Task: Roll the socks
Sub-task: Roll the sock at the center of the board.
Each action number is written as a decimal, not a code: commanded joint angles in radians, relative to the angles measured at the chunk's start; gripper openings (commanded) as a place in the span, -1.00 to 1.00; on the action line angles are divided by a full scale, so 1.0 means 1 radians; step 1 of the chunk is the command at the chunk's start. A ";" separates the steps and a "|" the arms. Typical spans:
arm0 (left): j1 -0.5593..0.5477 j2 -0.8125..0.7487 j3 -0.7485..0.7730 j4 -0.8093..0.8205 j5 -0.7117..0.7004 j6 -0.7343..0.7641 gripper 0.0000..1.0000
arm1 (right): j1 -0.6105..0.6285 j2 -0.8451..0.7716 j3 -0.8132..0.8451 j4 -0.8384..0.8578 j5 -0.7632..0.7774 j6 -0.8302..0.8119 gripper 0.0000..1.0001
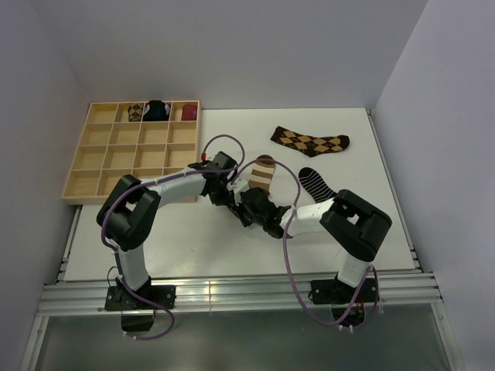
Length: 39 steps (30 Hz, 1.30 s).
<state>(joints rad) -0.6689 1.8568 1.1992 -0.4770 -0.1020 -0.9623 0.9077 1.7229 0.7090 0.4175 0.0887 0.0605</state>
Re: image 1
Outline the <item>tan brown striped sock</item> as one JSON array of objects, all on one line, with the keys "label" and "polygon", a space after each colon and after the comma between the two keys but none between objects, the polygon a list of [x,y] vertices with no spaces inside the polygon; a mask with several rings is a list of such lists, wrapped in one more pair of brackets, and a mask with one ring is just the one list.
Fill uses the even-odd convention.
[{"label": "tan brown striped sock", "polygon": [[270,155],[259,155],[257,161],[252,165],[251,174],[247,182],[249,188],[259,188],[263,193],[269,195],[275,170],[276,164]]}]

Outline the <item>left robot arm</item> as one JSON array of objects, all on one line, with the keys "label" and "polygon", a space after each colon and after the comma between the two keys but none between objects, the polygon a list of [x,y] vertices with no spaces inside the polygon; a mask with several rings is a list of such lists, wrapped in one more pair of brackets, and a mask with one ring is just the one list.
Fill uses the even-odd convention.
[{"label": "left robot arm", "polygon": [[159,208],[197,196],[209,197],[217,206],[233,206],[227,182],[237,167],[234,159],[220,151],[211,161],[193,163],[157,179],[125,175],[118,180],[97,215],[97,224],[102,242],[116,253],[119,280],[125,286],[122,297],[132,308],[145,307],[151,298],[143,244]]}]

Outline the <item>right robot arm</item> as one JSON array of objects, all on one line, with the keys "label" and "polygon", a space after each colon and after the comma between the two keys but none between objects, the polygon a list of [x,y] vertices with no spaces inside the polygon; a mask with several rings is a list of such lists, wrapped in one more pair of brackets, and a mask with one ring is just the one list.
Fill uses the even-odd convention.
[{"label": "right robot arm", "polygon": [[233,212],[245,226],[256,224],[275,239],[328,233],[345,251],[334,284],[343,301],[361,292],[360,281],[392,225],[388,214],[348,189],[299,208],[276,206],[259,188],[235,191]]}]

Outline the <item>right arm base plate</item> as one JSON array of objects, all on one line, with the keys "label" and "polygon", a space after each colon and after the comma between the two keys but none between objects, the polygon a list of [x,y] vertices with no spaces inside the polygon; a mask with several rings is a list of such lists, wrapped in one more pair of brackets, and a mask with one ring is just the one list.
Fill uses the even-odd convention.
[{"label": "right arm base plate", "polygon": [[[308,299],[314,305],[348,306],[355,292],[355,288],[338,281],[336,277],[332,280],[313,280],[310,284]],[[373,309],[375,309],[379,302],[377,294],[376,280],[366,278],[350,313],[340,324],[346,328],[362,325],[367,318],[365,304],[374,303]]]}]

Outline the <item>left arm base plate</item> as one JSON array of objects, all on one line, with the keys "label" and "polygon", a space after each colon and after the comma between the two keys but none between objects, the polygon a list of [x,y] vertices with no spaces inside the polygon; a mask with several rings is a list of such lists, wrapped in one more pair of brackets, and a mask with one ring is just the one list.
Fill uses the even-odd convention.
[{"label": "left arm base plate", "polygon": [[141,335],[154,325],[155,313],[161,308],[173,309],[176,299],[174,285],[146,284],[133,294],[117,281],[108,288],[104,310],[121,313],[121,329]]}]

